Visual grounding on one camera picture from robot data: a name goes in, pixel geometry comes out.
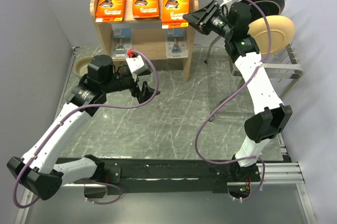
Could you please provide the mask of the beige plate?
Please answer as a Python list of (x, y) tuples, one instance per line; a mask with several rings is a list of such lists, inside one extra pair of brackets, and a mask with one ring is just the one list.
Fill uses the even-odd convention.
[[(281, 15), (267, 16), (266, 19), (271, 31), (270, 54), (275, 54), (283, 50), (292, 41), (295, 34), (295, 25), (291, 19)], [(255, 39), (261, 55), (265, 56), (269, 47), (269, 37), (264, 19), (259, 18), (251, 22), (248, 34)]]

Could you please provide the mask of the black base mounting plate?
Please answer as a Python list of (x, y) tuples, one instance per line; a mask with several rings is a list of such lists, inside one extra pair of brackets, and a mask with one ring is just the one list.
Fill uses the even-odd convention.
[(236, 159), (226, 161), (99, 159), (86, 155), (82, 159), (60, 159), (50, 173), (38, 172), (32, 190), (43, 200), (51, 198), (62, 184), (87, 179), (102, 183), (106, 192), (194, 192), (228, 193), (229, 182), (244, 183), (245, 192), (234, 191), (235, 198), (250, 195), (250, 183), (262, 183), (264, 170), (256, 164), (241, 167)]

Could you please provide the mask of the aluminium rail frame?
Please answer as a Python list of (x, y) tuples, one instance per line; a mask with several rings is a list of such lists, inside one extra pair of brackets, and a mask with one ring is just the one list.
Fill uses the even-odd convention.
[[(259, 170), (264, 170), (264, 179), (262, 183), (259, 182), (251, 182), (249, 189), (250, 195), (247, 198), (235, 198), (234, 191), (240, 189), (242, 192), (245, 192), (247, 187), (244, 183), (240, 182), (229, 182), (227, 187), (229, 189), (228, 193), (215, 193), (215, 194), (228, 194), (230, 198), (238, 201), (250, 200), (256, 193), (261, 191), (265, 185), (287, 185), (287, 184), (295, 184), (301, 205), (304, 211), (304, 215), (308, 223), (316, 223), (317, 219), (310, 201), (310, 197), (306, 195), (305, 181), (300, 169), (300, 165), (295, 162), (267, 162), (264, 163), (262, 160), (259, 160), (256, 163)], [(111, 192), (106, 192), (106, 186), (103, 184), (90, 183), (87, 179), (83, 181), (76, 181), (70, 184), (65, 184), (60, 187), (83, 187), (84, 188), (84, 197), (86, 200), (94, 200), (96, 198), (103, 198), (105, 195), (110, 194)], [(123, 191), (117, 191), (117, 199), (121, 199), (121, 197), (126, 194)], [(30, 192), (25, 188), (23, 197), (21, 201), (14, 199), (14, 204), (17, 206), (18, 214), (15, 219), (15, 223), (23, 223), (26, 219), (26, 209), (31, 207), (34, 203), (36, 203), (38, 199), (36, 195)]]

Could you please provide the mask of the blue razor blister pack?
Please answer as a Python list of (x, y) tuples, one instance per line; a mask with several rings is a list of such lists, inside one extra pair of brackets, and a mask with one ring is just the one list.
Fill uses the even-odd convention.
[(111, 56), (113, 59), (127, 58), (132, 49), (132, 30), (130, 28), (115, 28), (112, 36)]
[(166, 30), (166, 57), (188, 58), (188, 51), (183, 28)]

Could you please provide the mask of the beige ceramic bowl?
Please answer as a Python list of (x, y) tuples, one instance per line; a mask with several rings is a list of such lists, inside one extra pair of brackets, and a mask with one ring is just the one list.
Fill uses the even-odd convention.
[(87, 67), (89, 63), (92, 61), (92, 58), (93, 58), (92, 56), (85, 56), (78, 59), (73, 67), (75, 73), (79, 76), (87, 74)]

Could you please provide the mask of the metal dish rack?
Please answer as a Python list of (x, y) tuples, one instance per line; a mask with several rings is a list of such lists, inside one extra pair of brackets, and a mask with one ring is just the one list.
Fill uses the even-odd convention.
[[(207, 66), (210, 112), (244, 84), (241, 73), (226, 51), (215, 46), (219, 41), (217, 37), (211, 42), (204, 61)], [(263, 65), (275, 92), (287, 104), (286, 96), (304, 75), (294, 47), (292, 44), (286, 45), (280, 52), (269, 56)], [(249, 118), (253, 115), (253, 103), (248, 89), (245, 89), (211, 117), (210, 121), (226, 116)]]

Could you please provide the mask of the wooden two-tier shelf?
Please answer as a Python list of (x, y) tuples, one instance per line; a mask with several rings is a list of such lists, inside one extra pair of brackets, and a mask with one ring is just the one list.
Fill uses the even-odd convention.
[(134, 19), (132, 14), (132, 0), (126, 0), (125, 14), (121, 22), (96, 22), (96, 9), (99, 0), (90, 1), (90, 15), (94, 22), (98, 38), (103, 50), (111, 55), (114, 29), (128, 27), (133, 33), (133, 48), (144, 53), (150, 60), (162, 60), (166, 57), (166, 30), (162, 28), (160, 18)]

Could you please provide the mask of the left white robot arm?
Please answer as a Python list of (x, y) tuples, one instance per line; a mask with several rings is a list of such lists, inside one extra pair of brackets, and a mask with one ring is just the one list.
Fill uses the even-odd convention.
[(141, 52), (131, 49), (126, 58), (126, 71), (120, 72), (109, 55), (94, 56), (87, 66), (87, 74), (75, 86), (59, 115), (40, 140), (21, 158), (12, 157), (7, 167), (16, 179), (14, 187), (22, 185), (38, 199), (53, 197), (61, 186), (88, 179), (107, 186), (108, 170), (105, 163), (93, 155), (63, 164), (57, 160), (67, 142), (106, 104), (107, 94), (129, 90), (142, 107), (160, 94), (157, 87), (147, 82), (138, 85), (138, 76), (153, 74), (155, 66)]

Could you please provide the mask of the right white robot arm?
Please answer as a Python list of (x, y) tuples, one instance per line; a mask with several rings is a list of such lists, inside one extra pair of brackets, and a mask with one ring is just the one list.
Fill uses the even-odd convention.
[(253, 102), (254, 116), (244, 123), (245, 140), (233, 156), (230, 174), (236, 181), (247, 180), (255, 173), (256, 162), (264, 147), (288, 123), (292, 108), (284, 105), (276, 94), (261, 62), (257, 42), (248, 34), (251, 8), (233, 3), (224, 14), (217, 1), (185, 14), (183, 18), (199, 33), (215, 32), (225, 39), (225, 49), (241, 73)]

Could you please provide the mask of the hidden orange razor box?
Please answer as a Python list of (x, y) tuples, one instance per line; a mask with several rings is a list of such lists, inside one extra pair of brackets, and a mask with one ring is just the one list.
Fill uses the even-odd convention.
[(162, 29), (186, 28), (189, 23), (183, 18), (190, 10), (190, 0), (163, 0)]

